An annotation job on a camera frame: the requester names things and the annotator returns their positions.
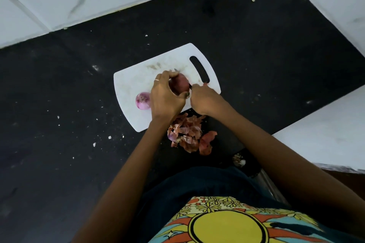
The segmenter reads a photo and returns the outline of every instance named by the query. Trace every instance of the yellow circle print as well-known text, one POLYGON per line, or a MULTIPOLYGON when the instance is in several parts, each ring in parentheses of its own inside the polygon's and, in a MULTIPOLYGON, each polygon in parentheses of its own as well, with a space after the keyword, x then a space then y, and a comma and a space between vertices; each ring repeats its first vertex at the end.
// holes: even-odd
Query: yellow circle print
POLYGON ((253 216, 235 210, 196 215, 189 223, 189 235, 198 243, 267 243, 266 228, 253 216))

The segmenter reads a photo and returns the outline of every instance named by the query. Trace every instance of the black countertop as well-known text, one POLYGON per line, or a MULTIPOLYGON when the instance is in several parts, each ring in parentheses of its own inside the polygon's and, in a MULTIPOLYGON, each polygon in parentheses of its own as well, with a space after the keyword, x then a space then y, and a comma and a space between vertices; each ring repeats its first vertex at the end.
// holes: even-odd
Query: black countertop
MULTIPOLYGON (((71 240, 143 135, 113 74, 186 43, 223 97, 271 134, 365 84, 365 59, 308 0, 152 0, 3 48, 2 242, 71 240)), ((218 131, 213 155, 242 148, 206 125, 218 131)), ((190 158, 167 138, 160 152, 162 167, 190 158)))

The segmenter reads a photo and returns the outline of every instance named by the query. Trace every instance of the forearm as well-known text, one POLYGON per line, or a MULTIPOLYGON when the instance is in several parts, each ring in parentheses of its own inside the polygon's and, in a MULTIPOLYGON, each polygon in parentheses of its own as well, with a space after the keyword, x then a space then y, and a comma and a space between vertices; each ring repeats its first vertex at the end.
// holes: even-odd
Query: forearm
POLYGON ((335 178, 308 162, 223 102, 212 115, 255 156, 275 184, 308 207, 335 208, 363 218, 365 202, 335 178))
POLYGON ((128 229, 137 208, 153 156, 169 122, 154 120, 100 199, 73 243, 116 242, 128 229))

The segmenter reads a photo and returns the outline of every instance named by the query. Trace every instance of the right hand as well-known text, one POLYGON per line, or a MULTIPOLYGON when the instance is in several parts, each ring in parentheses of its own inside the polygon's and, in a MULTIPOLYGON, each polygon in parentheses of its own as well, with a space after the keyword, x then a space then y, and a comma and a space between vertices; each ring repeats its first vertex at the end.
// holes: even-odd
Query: right hand
POLYGON ((213 116, 225 100, 214 89, 207 85, 194 84, 191 87, 191 107, 201 115, 213 116))

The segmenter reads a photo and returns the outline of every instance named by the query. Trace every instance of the cutting board handle hole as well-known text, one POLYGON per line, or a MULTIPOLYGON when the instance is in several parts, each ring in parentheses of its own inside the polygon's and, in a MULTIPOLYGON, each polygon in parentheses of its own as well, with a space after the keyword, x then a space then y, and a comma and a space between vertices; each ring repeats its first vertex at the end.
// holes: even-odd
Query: cutting board handle hole
POLYGON ((200 61, 198 60, 198 58, 195 56, 191 56, 190 61, 196 68, 196 71, 198 71, 199 76, 202 79, 202 82, 209 83, 210 82, 209 76, 208 76, 207 72, 205 71, 204 67, 202 66, 202 64, 200 63, 200 61))

